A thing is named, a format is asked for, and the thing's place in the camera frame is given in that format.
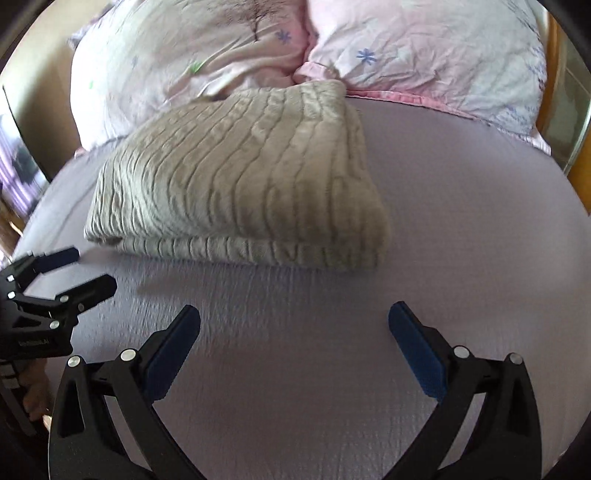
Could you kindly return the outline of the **person's left hand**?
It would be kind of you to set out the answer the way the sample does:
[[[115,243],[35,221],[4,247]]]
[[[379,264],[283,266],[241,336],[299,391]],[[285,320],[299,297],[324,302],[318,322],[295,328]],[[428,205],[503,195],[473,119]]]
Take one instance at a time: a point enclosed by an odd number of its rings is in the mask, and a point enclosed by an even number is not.
[[[51,412],[52,397],[46,365],[46,359],[35,359],[19,374],[19,383],[26,389],[23,407],[31,421],[42,420]]]

